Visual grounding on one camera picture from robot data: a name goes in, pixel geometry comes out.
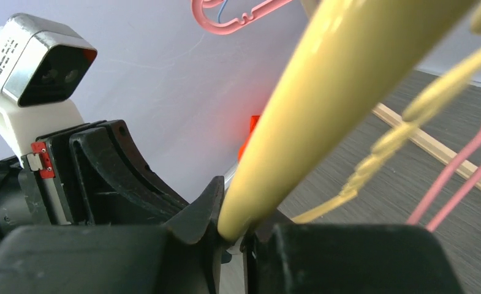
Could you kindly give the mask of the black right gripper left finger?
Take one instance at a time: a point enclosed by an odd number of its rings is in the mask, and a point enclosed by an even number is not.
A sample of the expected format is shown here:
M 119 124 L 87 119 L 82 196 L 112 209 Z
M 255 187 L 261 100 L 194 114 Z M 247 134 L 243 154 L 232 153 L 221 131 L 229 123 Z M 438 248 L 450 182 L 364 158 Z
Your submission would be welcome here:
M 163 225 L 27 226 L 0 245 L 0 293 L 217 293 L 224 178 Z

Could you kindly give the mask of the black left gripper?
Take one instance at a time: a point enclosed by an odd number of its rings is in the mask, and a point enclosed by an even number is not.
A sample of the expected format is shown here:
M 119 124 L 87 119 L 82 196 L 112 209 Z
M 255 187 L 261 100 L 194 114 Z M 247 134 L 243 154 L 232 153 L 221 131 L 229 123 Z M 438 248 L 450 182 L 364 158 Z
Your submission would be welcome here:
M 26 225 L 163 224 L 187 201 L 150 169 L 122 120 L 37 137 L 0 160 L 0 242 Z

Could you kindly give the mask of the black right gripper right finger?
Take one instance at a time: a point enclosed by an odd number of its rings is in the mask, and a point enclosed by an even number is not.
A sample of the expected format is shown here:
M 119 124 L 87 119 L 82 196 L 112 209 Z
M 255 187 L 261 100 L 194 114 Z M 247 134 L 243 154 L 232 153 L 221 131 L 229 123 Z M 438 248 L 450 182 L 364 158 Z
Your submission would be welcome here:
M 296 224 L 280 212 L 242 243 L 247 293 L 463 293 L 441 244 L 401 224 Z

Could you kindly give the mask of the cream yellow hanger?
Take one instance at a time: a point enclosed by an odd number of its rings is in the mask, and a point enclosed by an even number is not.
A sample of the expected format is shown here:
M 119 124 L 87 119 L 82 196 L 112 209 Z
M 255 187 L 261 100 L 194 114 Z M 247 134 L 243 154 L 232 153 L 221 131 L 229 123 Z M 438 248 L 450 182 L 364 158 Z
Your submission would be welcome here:
M 481 1 L 323 1 L 244 149 L 218 232 L 233 243 L 296 185 Z

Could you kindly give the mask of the thin pink wire hanger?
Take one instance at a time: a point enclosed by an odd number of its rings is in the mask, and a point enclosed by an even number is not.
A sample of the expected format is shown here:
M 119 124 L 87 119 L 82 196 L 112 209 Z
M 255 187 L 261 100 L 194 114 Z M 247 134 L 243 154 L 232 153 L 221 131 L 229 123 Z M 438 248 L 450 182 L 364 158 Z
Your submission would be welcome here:
M 426 229 L 434 231 L 442 223 L 442 221 L 455 209 L 455 207 L 467 196 L 469 191 L 477 187 L 481 189 L 481 165 L 474 170 L 468 169 L 471 163 L 468 157 L 481 147 L 481 126 L 475 137 L 468 142 L 468 144 L 461 149 L 460 152 L 455 153 L 445 168 L 441 171 L 439 176 L 433 182 L 426 194 L 423 196 L 419 204 L 413 210 L 412 214 L 407 219 L 406 223 L 409 225 L 417 224 L 422 216 L 427 212 L 428 208 L 434 202 L 436 197 L 441 192 L 442 188 L 457 173 L 466 178 L 466 182 L 455 192 L 451 199 L 436 213 L 436 215 L 426 225 Z

